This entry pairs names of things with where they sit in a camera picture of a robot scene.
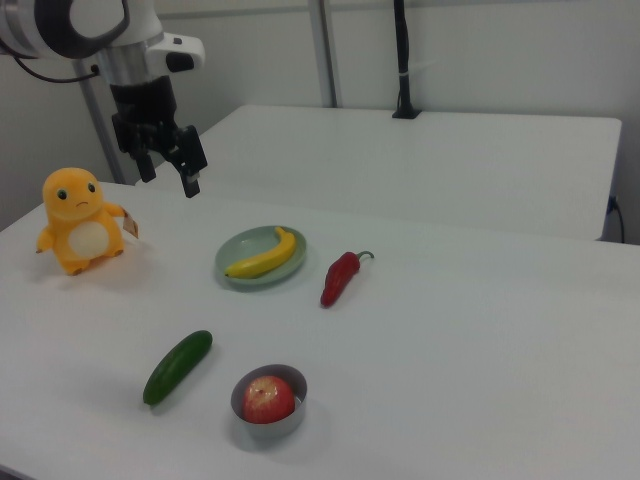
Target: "tag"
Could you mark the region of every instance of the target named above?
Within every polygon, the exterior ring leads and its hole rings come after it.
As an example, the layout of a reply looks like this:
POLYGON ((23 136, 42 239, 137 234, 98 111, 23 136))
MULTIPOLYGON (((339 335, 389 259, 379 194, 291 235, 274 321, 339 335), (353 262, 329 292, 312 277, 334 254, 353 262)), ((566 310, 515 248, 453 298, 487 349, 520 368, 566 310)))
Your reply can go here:
POLYGON ((130 233, 134 237, 138 238, 137 222, 131 217, 131 215, 129 215, 129 212, 127 212, 124 208, 122 210, 124 210, 124 222, 122 223, 122 229, 125 232, 130 233))

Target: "cucumber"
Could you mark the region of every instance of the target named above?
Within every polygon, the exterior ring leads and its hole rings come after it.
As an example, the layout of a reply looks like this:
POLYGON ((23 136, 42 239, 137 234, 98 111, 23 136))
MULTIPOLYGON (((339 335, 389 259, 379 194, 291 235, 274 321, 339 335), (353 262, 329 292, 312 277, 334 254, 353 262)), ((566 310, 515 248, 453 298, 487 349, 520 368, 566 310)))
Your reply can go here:
POLYGON ((212 343, 211 333, 199 330, 173 347, 149 377, 142 394, 144 403, 153 406, 164 400, 207 355, 212 343))

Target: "metal bowl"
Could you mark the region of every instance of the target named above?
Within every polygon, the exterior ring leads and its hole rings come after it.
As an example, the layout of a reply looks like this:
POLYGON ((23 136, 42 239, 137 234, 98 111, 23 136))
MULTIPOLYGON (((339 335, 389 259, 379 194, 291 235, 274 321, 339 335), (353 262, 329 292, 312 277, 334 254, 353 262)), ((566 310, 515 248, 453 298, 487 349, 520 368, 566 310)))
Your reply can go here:
POLYGON ((258 439, 278 438, 288 435, 298 428, 298 425, 300 425, 304 418, 304 400, 306 396, 307 381, 302 373, 288 365, 265 365, 264 367, 256 368, 247 373, 236 384, 231 393, 231 408, 252 437, 258 439), (296 399, 296 408, 291 415, 277 422, 265 424, 247 422, 242 418, 242 399, 244 392, 253 380, 267 375, 279 377, 289 384, 296 399))

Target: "banana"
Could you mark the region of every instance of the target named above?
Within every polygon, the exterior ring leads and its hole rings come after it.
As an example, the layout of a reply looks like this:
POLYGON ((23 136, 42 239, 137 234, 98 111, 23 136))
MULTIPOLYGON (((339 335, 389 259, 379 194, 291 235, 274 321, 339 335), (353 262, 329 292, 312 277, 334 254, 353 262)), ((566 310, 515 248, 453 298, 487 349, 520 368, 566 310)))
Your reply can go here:
POLYGON ((276 233, 280 237, 280 243, 277 246, 267 252, 229 265, 224 274, 232 278, 256 278, 289 260, 296 251, 296 237, 282 227, 276 227, 276 233))

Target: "yellow plush toy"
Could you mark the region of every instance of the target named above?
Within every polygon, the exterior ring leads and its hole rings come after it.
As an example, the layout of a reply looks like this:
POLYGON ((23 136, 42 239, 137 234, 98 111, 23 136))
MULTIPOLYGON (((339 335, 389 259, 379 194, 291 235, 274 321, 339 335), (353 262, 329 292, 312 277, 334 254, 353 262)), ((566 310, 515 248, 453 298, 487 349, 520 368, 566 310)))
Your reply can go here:
POLYGON ((115 257, 124 251, 120 228, 113 217, 125 218, 125 230, 138 237, 137 224, 120 205, 103 201, 102 188, 90 172, 63 168, 42 187, 49 225, 38 237, 37 252, 53 248, 68 275, 77 275, 91 260, 115 257))

